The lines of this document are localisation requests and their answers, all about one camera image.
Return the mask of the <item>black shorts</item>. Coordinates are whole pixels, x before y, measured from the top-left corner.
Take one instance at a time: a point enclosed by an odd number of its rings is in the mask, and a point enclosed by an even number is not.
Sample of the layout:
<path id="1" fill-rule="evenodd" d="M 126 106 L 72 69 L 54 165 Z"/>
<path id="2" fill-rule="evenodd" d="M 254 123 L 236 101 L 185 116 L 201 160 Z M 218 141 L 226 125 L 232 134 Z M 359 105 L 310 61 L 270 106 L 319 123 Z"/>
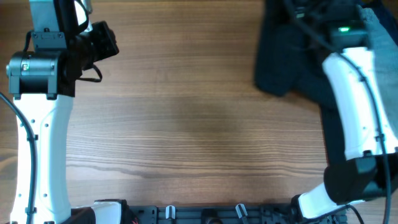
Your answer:
<path id="1" fill-rule="evenodd" d="M 315 52 L 305 48 L 307 37 L 290 21 L 282 1 L 266 1 L 264 8 L 254 84 L 275 96 L 294 90 L 324 108 L 336 109 L 322 66 Z"/>

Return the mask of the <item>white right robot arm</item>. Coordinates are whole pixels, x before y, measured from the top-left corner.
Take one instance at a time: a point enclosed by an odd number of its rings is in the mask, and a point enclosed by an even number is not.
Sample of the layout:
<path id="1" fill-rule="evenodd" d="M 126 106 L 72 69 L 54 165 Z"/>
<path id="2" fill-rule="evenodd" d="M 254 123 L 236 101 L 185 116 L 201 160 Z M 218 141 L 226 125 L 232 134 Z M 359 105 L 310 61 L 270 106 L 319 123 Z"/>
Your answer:
<path id="1" fill-rule="evenodd" d="M 286 1 L 295 24 L 329 51 L 322 69 L 335 97 L 344 160 L 328 166 L 323 182 L 295 198 L 300 223 L 383 197 L 384 223 L 397 190 L 397 138 L 389 124 L 374 69 L 374 51 L 354 1 Z"/>

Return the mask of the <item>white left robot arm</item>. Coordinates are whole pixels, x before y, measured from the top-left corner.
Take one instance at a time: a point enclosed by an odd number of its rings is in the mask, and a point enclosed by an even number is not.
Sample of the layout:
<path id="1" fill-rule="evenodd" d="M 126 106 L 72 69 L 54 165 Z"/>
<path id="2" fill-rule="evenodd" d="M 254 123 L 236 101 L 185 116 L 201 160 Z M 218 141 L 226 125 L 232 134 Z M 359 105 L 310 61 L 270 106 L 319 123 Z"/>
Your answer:
<path id="1" fill-rule="evenodd" d="M 123 200 L 72 207 L 66 185 L 67 129 L 76 82 L 118 54 L 113 31 L 91 23 L 89 1 L 31 1 L 34 28 L 7 64 L 18 132 L 17 187 L 11 223 L 129 223 Z"/>

